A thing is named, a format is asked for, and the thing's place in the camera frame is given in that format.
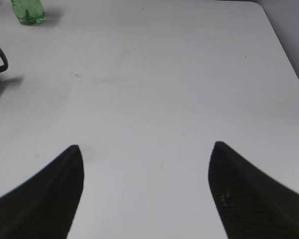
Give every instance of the green glass bottle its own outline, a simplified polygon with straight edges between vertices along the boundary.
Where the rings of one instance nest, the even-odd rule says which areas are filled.
[[[37,25],[44,21],[45,13],[41,0],[11,0],[15,16],[22,24]]]

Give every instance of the carbon fiber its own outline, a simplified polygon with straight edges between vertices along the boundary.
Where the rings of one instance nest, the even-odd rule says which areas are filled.
[[[84,170],[72,145],[0,198],[0,239],[65,239],[80,201]]]
[[[208,177],[229,239],[299,239],[299,194],[223,142],[215,143]]]

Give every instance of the white tabletop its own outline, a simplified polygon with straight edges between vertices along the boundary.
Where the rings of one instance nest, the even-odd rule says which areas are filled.
[[[0,4],[0,195],[71,144],[85,187],[69,239],[225,239],[207,181],[223,140],[299,192],[299,81],[260,6]]]

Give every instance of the bottle base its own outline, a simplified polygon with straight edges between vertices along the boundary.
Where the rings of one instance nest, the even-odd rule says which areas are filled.
[[[39,25],[45,20],[45,16],[18,18],[23,25],[35,26]]]

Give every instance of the white table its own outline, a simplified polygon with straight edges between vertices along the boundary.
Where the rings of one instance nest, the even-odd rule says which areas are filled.
[[[85,187],[69,239],[225,239],[207,181],[223,140],[299,192],[299,81],[260,6],[46,0],[0,5],[0,195],[70,144]]]

